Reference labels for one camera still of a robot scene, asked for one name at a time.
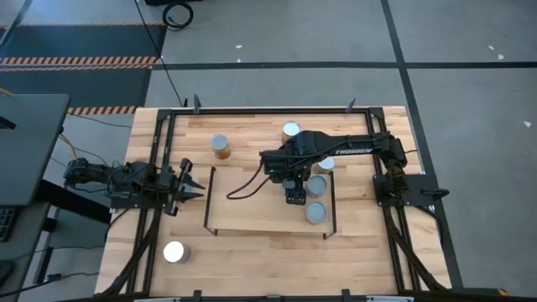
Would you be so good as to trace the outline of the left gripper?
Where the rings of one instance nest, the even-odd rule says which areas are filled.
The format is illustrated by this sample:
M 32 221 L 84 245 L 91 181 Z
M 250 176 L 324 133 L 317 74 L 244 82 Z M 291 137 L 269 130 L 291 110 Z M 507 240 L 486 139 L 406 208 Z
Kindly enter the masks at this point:
M 192 163 L 188 159 L 182 159 L 180 162 L 180 174 L 177 175 L 173 168 L 163 164 L 159 175 L 159 192 L 166 194 L 164 202 L 164 213 L 167 215 L 176 215 L 178 211 L 177 203 L 185 203 L 188 200 L 203 197 L 204 195 L 196 192 L 187 192 L 185 185 L 197 189 L 205 189 L 205 186 L 196 183 L 191 175 Z

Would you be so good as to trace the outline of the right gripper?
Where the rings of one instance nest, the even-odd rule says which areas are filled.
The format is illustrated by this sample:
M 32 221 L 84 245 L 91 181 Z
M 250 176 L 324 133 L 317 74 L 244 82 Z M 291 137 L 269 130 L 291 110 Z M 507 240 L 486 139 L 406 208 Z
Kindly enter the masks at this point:
M 293 180 L 295 182 L 294 189 L 300 188 L 297 191 L 294 189 L 286 190 L 286 203 L 304 205 L 306 193 L 302 188 L 310 176 L 314 150 L 302 147 L 283 147 L 263 151 L 260 156 L 263 162 L 263 172 L 272 183 L 281 184 L 282 180 Z

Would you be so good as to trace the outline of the pink label can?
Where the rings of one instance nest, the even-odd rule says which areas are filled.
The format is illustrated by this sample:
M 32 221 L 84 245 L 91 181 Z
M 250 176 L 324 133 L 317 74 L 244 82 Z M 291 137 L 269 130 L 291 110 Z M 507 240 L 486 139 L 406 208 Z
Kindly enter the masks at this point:
M 320 198 L 326 192 L 327 182 L 323 176 L 311 176 L 306 183 L 306 193 L 311 198 Z

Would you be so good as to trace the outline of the carrot print can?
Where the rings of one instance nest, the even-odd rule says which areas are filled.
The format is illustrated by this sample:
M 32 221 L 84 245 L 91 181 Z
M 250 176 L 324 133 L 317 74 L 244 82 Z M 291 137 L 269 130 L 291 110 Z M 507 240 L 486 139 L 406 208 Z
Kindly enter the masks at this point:
M 327 209 L 320 202 L 312 202 L 305 208 L 305 219 L 311 224 L 322 223 L 326 217 Z

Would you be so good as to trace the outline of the plain silver can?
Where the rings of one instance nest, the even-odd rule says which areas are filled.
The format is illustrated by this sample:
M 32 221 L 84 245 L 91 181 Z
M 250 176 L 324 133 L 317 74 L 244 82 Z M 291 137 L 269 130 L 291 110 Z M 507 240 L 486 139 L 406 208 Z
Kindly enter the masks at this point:
M 333 157 L 327 157 L 320 162 L 315 163 L 313 171 L 316 174 L 329 174 L 335 167 L 335 160 Z

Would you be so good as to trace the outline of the orange red label can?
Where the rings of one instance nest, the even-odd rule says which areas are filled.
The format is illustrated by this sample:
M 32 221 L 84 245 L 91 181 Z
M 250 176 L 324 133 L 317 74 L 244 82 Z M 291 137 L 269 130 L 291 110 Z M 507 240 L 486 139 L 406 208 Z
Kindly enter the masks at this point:
M 223 134 L 215 134 L 210 141 L 213 153 L 218 159 L 227 159 L 231 155 L 228 139 Z

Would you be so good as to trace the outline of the yellow tan label can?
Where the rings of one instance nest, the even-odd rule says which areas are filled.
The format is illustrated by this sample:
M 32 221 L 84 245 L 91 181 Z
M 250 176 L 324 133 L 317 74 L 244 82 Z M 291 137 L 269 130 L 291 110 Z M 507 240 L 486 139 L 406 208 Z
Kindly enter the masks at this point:
M 163 250 L 164 260 L 168 263 L 187 263 L 190 260 L 190 247 L 182 242 L 168 242 Z

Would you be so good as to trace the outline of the peach orange label can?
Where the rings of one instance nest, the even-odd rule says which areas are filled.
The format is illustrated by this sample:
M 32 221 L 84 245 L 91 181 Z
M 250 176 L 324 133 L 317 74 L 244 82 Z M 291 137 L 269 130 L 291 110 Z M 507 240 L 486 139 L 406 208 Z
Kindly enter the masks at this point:
M 301 131 L 300 125 L 294 121 L 286 122 L 282 127 L 282 141 L 286 142 Z

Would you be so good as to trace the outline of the wooden shelf with black legs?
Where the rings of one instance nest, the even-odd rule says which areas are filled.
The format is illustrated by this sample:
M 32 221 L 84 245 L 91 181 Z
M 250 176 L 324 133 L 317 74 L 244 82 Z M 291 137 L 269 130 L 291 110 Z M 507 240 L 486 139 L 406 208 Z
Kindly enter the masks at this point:
M 323 176 L 326 191 L 318 198 L 307 198 L 309 205 L 321 203 L 326 208 L 323 221 L 312 221 L 307 206 L 289 205 L 284 188 L 268 182 L 256 195 L 244 200 L 228 200 L 226 194 L 247 180 L 246 175 L 231 177 L 230 169 L 211 168 L 203 227 L 216 236 L 220 230 L 249 232 L 291 232 L 321 234 L 326 240 L 337 233 L 334 174 Z

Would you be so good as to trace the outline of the dark floor mat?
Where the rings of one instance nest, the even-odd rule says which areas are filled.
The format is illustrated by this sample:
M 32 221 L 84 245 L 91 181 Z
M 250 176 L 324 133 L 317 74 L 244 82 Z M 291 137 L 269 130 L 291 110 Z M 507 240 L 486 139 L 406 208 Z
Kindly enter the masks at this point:
M 158 56 L 165 35 L 161 23 L 24 24 L 0 57 Z M 68 94 L 72 107 L 141 107 L 152 69 L 7 69 L 0 70 L 0 87 L 15 94 Z

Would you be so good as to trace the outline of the dark grey desk top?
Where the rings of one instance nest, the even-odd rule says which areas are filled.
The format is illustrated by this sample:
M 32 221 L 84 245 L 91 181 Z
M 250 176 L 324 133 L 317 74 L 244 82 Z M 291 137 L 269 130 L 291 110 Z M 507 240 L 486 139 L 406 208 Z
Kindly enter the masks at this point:
M 0 206 L 33 202 L 69 105 L 66 94 L 0 95 L 0 117 L 14 124 L 0 128 Z

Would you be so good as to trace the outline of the computer keyboard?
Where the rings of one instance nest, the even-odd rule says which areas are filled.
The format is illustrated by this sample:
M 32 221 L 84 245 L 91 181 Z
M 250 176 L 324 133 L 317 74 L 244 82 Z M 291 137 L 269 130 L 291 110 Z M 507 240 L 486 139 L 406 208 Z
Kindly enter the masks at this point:
M 7 242 L 18 219 L 19 208 L 0 206 L 0 242 Z

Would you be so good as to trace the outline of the black equipment base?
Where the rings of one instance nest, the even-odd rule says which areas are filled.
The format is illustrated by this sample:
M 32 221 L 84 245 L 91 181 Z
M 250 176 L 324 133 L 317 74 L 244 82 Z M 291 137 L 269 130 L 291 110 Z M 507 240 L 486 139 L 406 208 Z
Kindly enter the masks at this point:
M 172 3 L 200 2 L 203 0 L 144 0 L 144 1 L 149 6 L 161 6 L 161 5 L 168 5 Z

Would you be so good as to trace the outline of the black metal table frame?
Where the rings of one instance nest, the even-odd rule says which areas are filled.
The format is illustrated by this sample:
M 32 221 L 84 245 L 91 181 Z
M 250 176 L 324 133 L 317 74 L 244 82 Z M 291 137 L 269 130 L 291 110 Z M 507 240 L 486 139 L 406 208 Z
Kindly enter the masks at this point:
M 209 185 L 211 168 L 230 169 L 231 177 L 248 178 L 227 192 L 228 200 L 256 195 L 267 183 L 255 174 L 259 153 L 277 148 L 285 122 L 330 135 L 378 131 L 380 122 L 363 109 L 346 112 L 340 107 L 209 108 L 198 115 L 182 111 L 174 125 L 162 121 L 161 133 L 153 108 L 136 112 L 127 160 L 168 160 L 178 165 L 193 162 L 193 178 Z M 218 159 L 210 141 L 215 134 L 227 137 L 231 155 Z M 349 289 L 351 299 L 367 294 L 395 294 L 392 259 L 382 209 L 372 184 L 373 158 L 340 157 L 336 161 L 337 233 L 321 234 L 220 230 L 216 236 L 204 227 L 207 193 L 180 207 L 177 216 L 163 216 L 157 247 L 171 241 L 190 246 L 191 260 L 172 264 L 156 252 L 149 293 L 153 297 L 201 299 L 233 296 L 259 302 L 304 302 L 334 298 Z

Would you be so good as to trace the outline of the black desk frame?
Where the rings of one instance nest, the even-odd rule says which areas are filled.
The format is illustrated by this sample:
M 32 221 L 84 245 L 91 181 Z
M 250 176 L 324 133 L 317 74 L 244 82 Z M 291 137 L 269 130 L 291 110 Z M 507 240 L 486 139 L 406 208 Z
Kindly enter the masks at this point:
M 79 216 L 99 221 L 105 225 L 109 224 L 112 215 L 108 207 L 77 195 L 65 187 L 55 185 L 48 180 L 41 180 L 35 200 L 50 204 L 56 208 L 55 215 L 52 218 L 45 216 L 42 226 L 42 230 L 48 232 L 49 235 L 45 241 L 44 251 L 40 256 L 39 264 L 34 275 L 34 284 L 42 284 L 45 281 L 45 275 L 54 251 L 50 246 L 50 238 L 51 233 L 55 231 L 57 225 L 59 210 L 70 211 Z

